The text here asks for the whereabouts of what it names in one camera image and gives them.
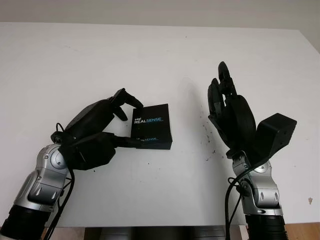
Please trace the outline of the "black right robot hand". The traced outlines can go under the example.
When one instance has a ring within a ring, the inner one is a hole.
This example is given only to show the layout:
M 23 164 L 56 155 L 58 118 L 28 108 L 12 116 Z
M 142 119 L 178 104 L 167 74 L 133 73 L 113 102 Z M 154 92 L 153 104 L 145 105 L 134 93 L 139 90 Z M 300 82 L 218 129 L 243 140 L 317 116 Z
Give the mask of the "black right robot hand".
M 233 79 L 224 61 L 218 65 L 218 78 L 207 90 L 208 119 L 217 129 L 226 152 L 232 159 L 238 152 L 251 146 L 256 136 L 256 121 L 247 100 L 237 94 Z

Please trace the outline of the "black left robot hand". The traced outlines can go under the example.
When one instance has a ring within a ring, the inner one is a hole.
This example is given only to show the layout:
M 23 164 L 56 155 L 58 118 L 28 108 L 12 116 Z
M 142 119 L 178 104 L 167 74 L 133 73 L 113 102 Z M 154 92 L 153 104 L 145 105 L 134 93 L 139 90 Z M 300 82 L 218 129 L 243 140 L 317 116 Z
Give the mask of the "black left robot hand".
M 128 120 L 127 115 L 121 108 L 124 104 L 136 109 L 144 106 L 138 99 L 126 92 L 124 88 L 121 88 L 113 96 L 86 106 L 63 131 L 56 130 L 50 138 L 55 144 L 62 144 L 101 133 L 115 116 L 122 121 Z

